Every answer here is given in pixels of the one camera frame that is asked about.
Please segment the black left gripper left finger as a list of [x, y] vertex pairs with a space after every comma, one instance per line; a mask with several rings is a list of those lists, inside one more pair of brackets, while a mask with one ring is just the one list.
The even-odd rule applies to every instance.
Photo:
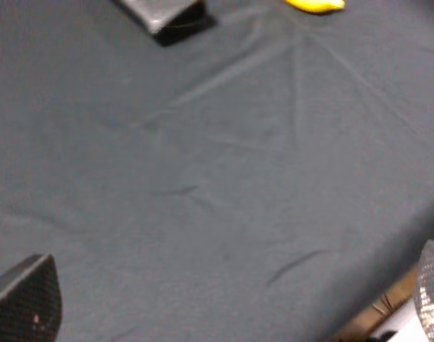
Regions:
[[55, 341], [62, 313], [52, 255], [32, 254], [0, 276], [0, 341]]

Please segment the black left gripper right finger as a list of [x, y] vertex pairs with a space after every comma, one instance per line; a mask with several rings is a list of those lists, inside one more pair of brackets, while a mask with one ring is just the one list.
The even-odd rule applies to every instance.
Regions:
[[434, 341], [434, 240], [426, 242], [418, 264], [415, 311], [429, 341]]

